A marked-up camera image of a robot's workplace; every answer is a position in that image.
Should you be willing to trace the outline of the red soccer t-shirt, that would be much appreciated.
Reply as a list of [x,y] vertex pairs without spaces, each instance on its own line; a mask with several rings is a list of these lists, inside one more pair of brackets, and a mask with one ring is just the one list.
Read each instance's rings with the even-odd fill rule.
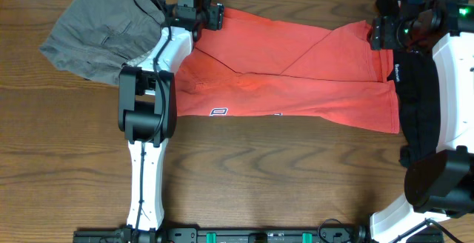
[[334,30],[224,11],[176,74],[180,116],[316,116],[399,132],[393,53],[365,21]]

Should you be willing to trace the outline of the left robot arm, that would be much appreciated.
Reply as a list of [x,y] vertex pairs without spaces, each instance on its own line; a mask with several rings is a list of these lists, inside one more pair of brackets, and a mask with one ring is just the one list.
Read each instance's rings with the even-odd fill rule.
[[119,74],[118,127],[132,162],[131,204],[125,227],[97,242],[164,242],[162,177],[164,156],[177,121],[175,74],[201,32],[220,30],[224,6],[212,0],[157,2],[164,14],[157,45],[136,66]]

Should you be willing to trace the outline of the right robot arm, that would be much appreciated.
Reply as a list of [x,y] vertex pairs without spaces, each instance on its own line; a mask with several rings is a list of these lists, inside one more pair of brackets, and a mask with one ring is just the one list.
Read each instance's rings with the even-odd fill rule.
[[357,242],[442,242],[442,222],[473,212],[473,6],[377,0],[373,50],[391,50],[407,144],[404,192],[371,215]]

